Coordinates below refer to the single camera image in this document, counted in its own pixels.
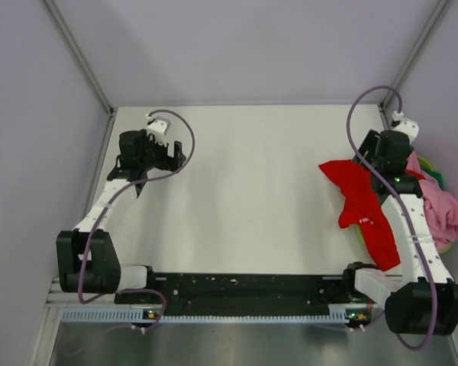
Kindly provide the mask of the red t shirt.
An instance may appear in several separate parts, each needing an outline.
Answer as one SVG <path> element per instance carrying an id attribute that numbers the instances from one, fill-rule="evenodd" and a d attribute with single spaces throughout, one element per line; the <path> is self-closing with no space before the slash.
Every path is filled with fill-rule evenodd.
<path id="1" fill-rule="evenodd" d="M 331 160 L 319 168 L 344 196 L 339 227 L 360 228 L 367 252 L 380 270 L 388 271 L 399 265 L 394 236 L 372 189 L 370 172 L 349 159 Z"/>

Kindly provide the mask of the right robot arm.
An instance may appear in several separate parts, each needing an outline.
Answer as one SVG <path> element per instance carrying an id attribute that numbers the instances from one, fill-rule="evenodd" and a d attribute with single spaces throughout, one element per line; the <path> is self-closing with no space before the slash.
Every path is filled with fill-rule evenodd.
<path id="1" fill-rule="evenodd" d="M 405 171 L 412 151 L 409 136 L 395 130 L 370 130 L 354 148 L 353 160 L 369 173 L 391 228 L 402 278 L 393 280 L 376 265 L 354 262 L 343 271 L 340 289 L 349 301 L 373 300 L 395 334 L 449 336 L 458 325 L 458 283 L 434 245 L 419 180 Z"/>

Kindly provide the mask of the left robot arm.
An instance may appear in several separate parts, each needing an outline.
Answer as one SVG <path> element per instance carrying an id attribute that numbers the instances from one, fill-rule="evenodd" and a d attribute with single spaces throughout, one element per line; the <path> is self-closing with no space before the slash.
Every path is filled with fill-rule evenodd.
<path id="1" fill-rule="evenodd" d="M 56 238 L 60 287 L 67 293 L 113 294 L 131 289 L 141 302 L 152 301 L 158 285 L 146 265 L 122 265 L 113 242 L 114 231 L 127 209 L 140 197 L 153 169 L 175 172 L 186 156 L 182 143 L 162 142 L 152 129 L 130 130 L 119 136 L 120 153 L 98 200 L 72 230 Z"/>

